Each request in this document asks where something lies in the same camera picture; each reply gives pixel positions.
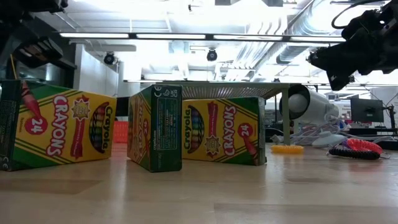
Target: black coiled cable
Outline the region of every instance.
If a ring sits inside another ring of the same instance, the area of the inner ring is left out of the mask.
[[[354,151],[351,149],[337,149],[335,147],[329,150],[329,154],[333,156],[343,156],[354,159],[366,159],[366,160],[375,160],[380,158],[380,154],[373,151]]]

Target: crayola crayons box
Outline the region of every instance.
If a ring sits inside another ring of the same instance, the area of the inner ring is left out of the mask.
[[[182,87],[152,85],[129,100],[127,156],[150,172],[182,167]]]
[[[111,156],[116,99],[19,80],[4,81],[0,167],[30,169]]]
[[[184,100],[182,157],[201,161],[263,165],[263,98]]]

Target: table surface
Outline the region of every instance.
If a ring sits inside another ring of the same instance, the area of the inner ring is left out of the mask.
[[[109,160],[0,172],[1,223],[398,223],[398,154],[359,161],[306,148],[265,166],[184,161],[150,173]]]

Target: black camera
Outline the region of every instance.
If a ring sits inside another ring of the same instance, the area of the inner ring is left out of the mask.
[[[210,49],[207,53],[207,61],[214,62],[215,60],[217,60],[217,52],[215,49]]]
[[[119,59],[114,56],[114,52],[107,52],[104,57],[104,63],[107,65],[114,65],[118,61],[119,61]]]

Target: fluorescent light fixture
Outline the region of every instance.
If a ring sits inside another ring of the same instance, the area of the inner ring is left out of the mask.
[[[330,44],[327,43],[298,43],[298,42],[289,42],[286,43],[288,46],[293,47],[329,47]]]
[[[138,39],[205,39],[204,34],[137,34]]]
[[[280,41],[282,37],[270,35],[214,35],[216,40],[269,40]]]
[[[60,33],[62,37],[68,38],[109,38],[109,39],[120,39],[129,38],[129,34],[111,34],[111,33]]]
[[[189,46],[190,50],[208,50],[209,47],[207,46],[195,46],[195,45],[191,45]]]
[[[322,36],[301,36],[301,37],[291,37],[290,41],[296,42],[327,42],[327,43],[342,43],[346,42],[346,40],[342,37],[322,37]]]
[[[125,80],[131,83],[158,83],[163,82],[162,80]]]

